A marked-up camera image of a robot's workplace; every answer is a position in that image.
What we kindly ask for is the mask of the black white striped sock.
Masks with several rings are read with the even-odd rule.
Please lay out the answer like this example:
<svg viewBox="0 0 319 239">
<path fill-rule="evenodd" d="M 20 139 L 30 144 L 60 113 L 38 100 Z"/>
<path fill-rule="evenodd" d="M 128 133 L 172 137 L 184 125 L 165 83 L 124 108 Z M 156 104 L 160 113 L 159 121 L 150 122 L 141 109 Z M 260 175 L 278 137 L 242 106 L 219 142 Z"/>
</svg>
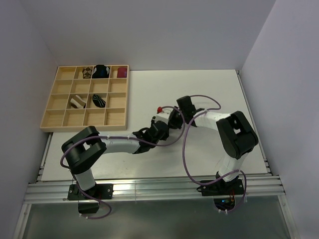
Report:
<svg viewBox="0 0 319 239">
<path fill-rule="evenodd" d="M 102 97 L 100 97 L 99 95 L 96 95 L 96 94 L 94 94 L 92 96 L 92 102 L 98 108 L 104 108 L 105 105 L 106 105 L 105 100 Z"/>
</svg>

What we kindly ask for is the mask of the tan brown striped sock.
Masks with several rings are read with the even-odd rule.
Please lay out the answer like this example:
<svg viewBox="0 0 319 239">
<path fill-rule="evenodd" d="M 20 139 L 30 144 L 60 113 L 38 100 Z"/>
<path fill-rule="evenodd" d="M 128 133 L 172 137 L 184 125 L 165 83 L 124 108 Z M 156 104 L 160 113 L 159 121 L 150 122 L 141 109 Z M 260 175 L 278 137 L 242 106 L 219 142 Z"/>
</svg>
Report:
<svg viewBox="0 0 319 239">
<path fill-rule="evenodd" d="M 70 98 L 70 106 L 74 109 L 84 109 L 86 107 L 86 101 L 79 95 L 74 95 Z"/>
</svg>

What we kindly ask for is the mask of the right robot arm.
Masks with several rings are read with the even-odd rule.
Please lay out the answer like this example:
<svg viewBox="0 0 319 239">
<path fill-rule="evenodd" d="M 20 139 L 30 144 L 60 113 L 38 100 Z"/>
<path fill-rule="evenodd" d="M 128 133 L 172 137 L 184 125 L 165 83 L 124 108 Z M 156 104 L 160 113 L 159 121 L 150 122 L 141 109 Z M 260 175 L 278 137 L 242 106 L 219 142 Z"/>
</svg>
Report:
<svg viewBox="0 0 319 239">
<path fill-rule="evenodd" d="M 176 100 L 179 115 L 184 117 L 187 123 L 182 146 L 182 160 L 188 177 L 200 186 L 208 183 L 195 181 L 186 165 L 185 146 L 186 137 L 190 127 L 204 127 L 219 133 L 225 156 L 221 167 L 216 174 L 216 190 L 221 194 L 227 194 L 233 188 L 234 180 L 238 179 L 240 168 L 246 156 L 259 143 L 258 137 L 252 126 L 241 111 L 231 114 L 215 112 L 213 108 L 196 108 L 191 100 L 192 96 L 184 96 Z"/>
</svg>

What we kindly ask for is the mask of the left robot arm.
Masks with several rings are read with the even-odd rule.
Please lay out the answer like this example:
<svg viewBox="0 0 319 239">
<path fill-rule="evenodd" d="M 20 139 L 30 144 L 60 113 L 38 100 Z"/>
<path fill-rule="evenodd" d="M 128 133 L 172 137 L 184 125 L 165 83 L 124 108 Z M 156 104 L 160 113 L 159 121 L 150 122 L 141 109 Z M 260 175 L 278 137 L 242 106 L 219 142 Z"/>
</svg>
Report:
<svg viewBox="0 0 319 239">
<path fill-rule="evenodd" d="M 71 173 L 79 184 L 79 193 L 86 199 L 95 197 L 96 181 L 91 167 L 106 153 L 140 154 L 148 152 L 160 140 L 169 136 L 169 127 L 163 121 L 155 122 L 149 128 L 143 128 L 127 136 L 104 136 L 94 126 L 88 126 L 71 139 L 63 143 L 61 149 L 65 155 Z"/>
</svg>

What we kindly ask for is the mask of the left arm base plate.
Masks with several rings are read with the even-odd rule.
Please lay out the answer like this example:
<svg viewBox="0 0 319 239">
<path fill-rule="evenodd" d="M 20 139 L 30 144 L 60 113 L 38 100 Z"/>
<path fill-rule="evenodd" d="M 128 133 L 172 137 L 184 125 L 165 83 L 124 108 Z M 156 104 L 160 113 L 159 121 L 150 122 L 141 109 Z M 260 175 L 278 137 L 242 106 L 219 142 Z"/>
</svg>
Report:
<svg viewBox="0 0 319 239">
<path fill-rule="evenodd" d="M 89 219 L 100 219 L 108 216 L 112 208 L 105 200 L 112 199 L 113 184 L 96 184 L 86 191 L 80 189 L 78 184 L 69 186 L 67 196 L 68 201 L 78 201 L 78 212 Z M 102 216 L 93 216 L 103 206 L 108 208 L 108 212 Z"/>
</svg>

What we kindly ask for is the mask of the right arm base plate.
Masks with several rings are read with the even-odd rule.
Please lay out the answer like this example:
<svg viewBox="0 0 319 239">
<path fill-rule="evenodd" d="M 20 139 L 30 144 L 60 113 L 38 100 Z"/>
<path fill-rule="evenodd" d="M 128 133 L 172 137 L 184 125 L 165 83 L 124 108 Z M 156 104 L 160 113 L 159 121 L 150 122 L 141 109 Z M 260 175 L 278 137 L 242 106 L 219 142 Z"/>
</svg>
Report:
<svg viewBox="0 0 319 239">
<path fill-rule="evenodd" d="M 213 199 L 215 207 L 220 210 L 229 212 L 236 207 L 235 196 L 242 195 L 245 197 L 246 185 L 239 177 L 234 180 L 225 182 L 220 180 L 214 184 L 197 187 L 197 191 L 204 197 L 224 196 L 224 198 Z"/>
</svg>

